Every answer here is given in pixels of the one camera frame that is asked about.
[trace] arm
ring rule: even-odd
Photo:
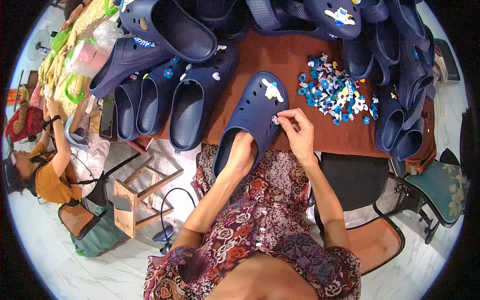
[[[60,114],[60,102],[55,100],[50,100],[47,103],[48,113],[50,118],[53,119],[56,115]],[[70,150],[70,145],[67,142],[65,137],[65,128],[60,119],[57,119],[51,124],[53,126],[53,132],[55,134],[55,145],[57,146],[57,154],[52,159],[53,169],[55,174],[60,177],[70,162],[70,156],[72,151]]]
[[[293,128],[288,118],[293,118],[298,123],[298,131]],[[313,125],[299,108],[279,112],[278,122],[285,130],[293,154],[303,166],[312,184],[318,212],[325,227],[324,248],[341,246],[349,249],[350,241],[345,228],[342,205],[320,170],[313,153]]]
[[[43,120],[45,122],[50,121],[50,115],[48,113],[48,108],[47,108],[47,102],[46,101],[44,101],[44,104],[43,104]],[[51,137],[48,134],[48,132],[50,132],[50,124],[47,125],[46,130],[42,130],[42,136],[40,137],[40,141],[39,141],[39,143],[41,143],[43,145],[44,149],[47,149],[48,144],[50,144]]]
[[[202,235],[225,206],[242,178],[250,172],[257,151],[256,143],[253,143],[253,137],[249,133],[245,131],[237,133],[227,165],[218,175],[210,191],[183,224],[172,249],[178,246],[189,246],[195,249],[200,247]]]
[[[77,130],[78,125],[80,124],[80,121],[84,117],[85,103],[86,103],[87,99],[90,97],[90,91],[88,90],[88,87],[89,87],[91,81],[92,81],[91,78],[88,78],[85,81],[84,97],[82,98],[82,101],[80,101],[80,103],[77,105],[77,109],[75,111],[75,114],[73,115],[72,123],[70,124],[70,128],[68,129],[68,131],[70,133],[73,133],[73,132],[75,132],[75,130]]]
[[[92,0],[83,0],[83,3],[85,4],[85,7],[91,2]],[[63,25],[60,27],[60,31],[64,31],[72,24],[83,12],[85,7],[83,4],[79,4],[70,14],[69,18]]]

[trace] hand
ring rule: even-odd
[[[43,120],[45,122],[50,121],[50,115],[48,114],[47,102],[43,101]]]
[[[257,153],[257,143],[253,141],[252,135],[241,130],[235,135],[227,165],[221,173],[236,176],[241,180],[252,169]]]
[[[313,153],[313,125],[303,111],[300,108],[289,109],[279,112],[277,116],[278,123],[287,134],[290,148],[302,166],[305,167],[312,161],[316,163]],[[292,121],[296,123],[292,124],[289,118],[293,118]]]
[[[70,24],[72,24],[73,21],[75,21],[75,20],[82,14],[83,11],[84,11],[83,5],[79,4],[79,5],[72,11],[72,13],[70,14],[68,20],[65,21],[65,23],[63,23],[63,25],[60,27],[60,31],[66,30],[66,29],[68,28],[68,26],[70,26]]]
[[[47,109],[50,115],[50,118],[53,119],[56,115],[59,115],[61,112],[61,103],[60,101],[56,101],[53,97],[47,101]]]

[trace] teal cushion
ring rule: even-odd
[[[408,176],[405,180],[429,197],[445,222],[458,219],[465,207],[460,167],[433,161],[423,174]]]

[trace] white tiled floor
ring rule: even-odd
[[[418,9],[434,36],[447,39],[426,4],[419,4]],[[467,107],[466,102],[463,101],[465,86],[461,81],[442,87],[437,92],[435,132],[438,153],[440,155],[445,148],[449,148],[459,157],[461,113]],[[449,101],[445,103],[451,107],[448,107],[446,116],[441,116],[440,104],[446,99]],[[156,141],[151,146],[150,154],[156,155],[154,167],[165,173],[175,171],[180,166],[185,170],[181,177],[157,193],[156,208],[160,208],[161,199],[172,187],[183,187],[189,190],[196,200],[190,181],[195,172],[195,156],[198,151],[199,149],[195,149],[175,156],[168,141]],[[109,170],[131,154],[132,150],[128,145],[122,143],[113,145],[105,169]],[[148,156],[138,158],[126,168],[114,173],[113,177],[125,179],[128,171],[133,170],[147,158]],[[148,175],[142,175],[132,186],[141,190],[146,186],[145,182],[150,182]],[[391,190],[392,183],[389,184],[387,189]],[[178,231],[179,225],[192,211],[192,203],[187,195],[177,191],[171,194],[168,202],[175,207],[175,210],[166,220],[173,223]],[[56,298],[130,300],[142,297],[147,256],[159,255],[158,248],[162,246],[160,243],[151,241],[153,235],[161,230],[159,222],[154,222],[137,231],[135,239],[123,241],[99,257],[85,258],[75,253],[69,234],[57,217],[56,204],[39,205],[37,199],[29,192],[25,192],[23,196],[18,193],[10,195],[9,203],[25,250],[39,276]],[[380,200],[379,207],[383,205],[385,211],[388,211],[391,203],[392,201]],[[424,210],[436,220],[427,206]],[[345,213],[348,227],[360,225],[373,217],[375,213],[371,207]],[[395,259],[362,277],[361,299],[420,299],[438,276],[455,244],[463,216],[452,228],[439,226],[430,245],[424,243],[423,229],[426,224],[419,223],[418,219],[418,215],[409,211],[392,217],[405,235],[405,248]],[[318,234],[315,232],[318,233],[318,228],[316,230],[314,228],[313,234],[317,238]]]

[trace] purple floral dress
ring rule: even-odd
[[[202,149],[192,186],[202,199],[213,184],[217,146]],[[202,246],[149,256],[144,299],[204,299],[256,251],[279,258],[318,292],[319,299],[360,298],[360,260],[342,247],[322,248],[302,215],[308,178],[292,152],[267,151],[204,235]]]

